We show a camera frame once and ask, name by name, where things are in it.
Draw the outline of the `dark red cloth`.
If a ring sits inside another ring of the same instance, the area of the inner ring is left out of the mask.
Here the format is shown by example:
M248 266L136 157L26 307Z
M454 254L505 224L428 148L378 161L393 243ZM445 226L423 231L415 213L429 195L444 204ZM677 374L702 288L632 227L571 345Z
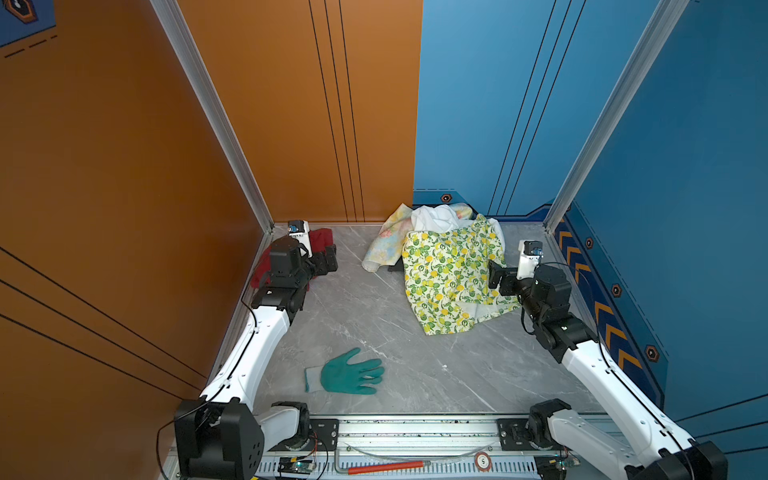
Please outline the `dark red cloth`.
M311 230L309 232L309 240L313 254L324 253L327 247L334 244L333 231L330 228ZM271 246L268 246L257 262L250 279L250 286L253 289L257 289L262 284L267 272L270 270L270 251Z

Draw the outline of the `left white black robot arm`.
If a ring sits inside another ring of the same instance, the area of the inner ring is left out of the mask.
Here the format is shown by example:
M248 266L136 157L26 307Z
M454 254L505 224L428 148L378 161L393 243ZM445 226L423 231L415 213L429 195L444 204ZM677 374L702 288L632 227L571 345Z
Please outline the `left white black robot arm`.
M174 415L182 478L250 479L272 448L308 443L306 404L277 402L261 414L253 406L276 347L303 308L310 281L337 270L336 251L314 232L272 242L268 268L255 277L255 291L245 302L248 318L237 343L199 398L182 401Z

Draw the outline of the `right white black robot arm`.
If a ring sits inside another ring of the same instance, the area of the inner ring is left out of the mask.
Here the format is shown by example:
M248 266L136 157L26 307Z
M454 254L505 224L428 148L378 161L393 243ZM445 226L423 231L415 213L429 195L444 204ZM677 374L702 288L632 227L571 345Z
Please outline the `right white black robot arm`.
M669 419L611 359L607 347L570 311L571 283L550 265L507 268L488 263L488 285L517 298L539 344L600 403L625 440L594 427L569 404L532 406L527 441L541 450L570 450L610 479L725 479L726 455Z

